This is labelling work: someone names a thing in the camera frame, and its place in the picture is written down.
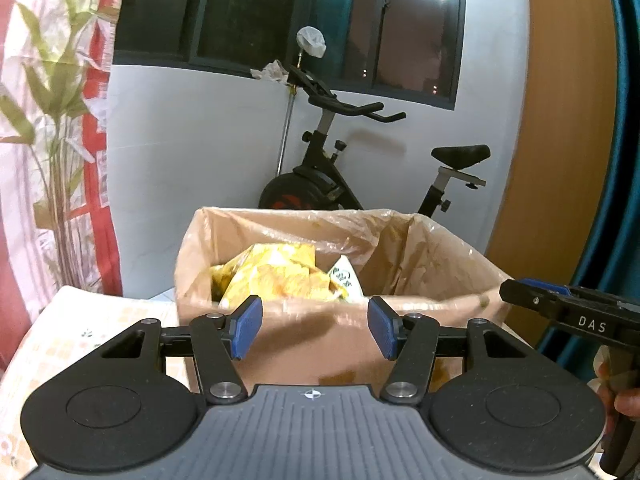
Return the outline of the person's right hand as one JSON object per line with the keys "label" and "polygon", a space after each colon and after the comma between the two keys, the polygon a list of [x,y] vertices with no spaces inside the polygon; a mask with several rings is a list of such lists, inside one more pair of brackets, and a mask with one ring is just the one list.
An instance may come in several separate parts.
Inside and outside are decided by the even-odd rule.
{"label": "person's right hand", "polygon": [[602,362],[594,368],[599,381],[597,395],[604,405],[606,414],[605,433],[610,434],[615,427],[618,416],[624,415],[630,419],[640,417],[640,389],[632,388],[614,393],[606,384],[610,378],[608,364]]}

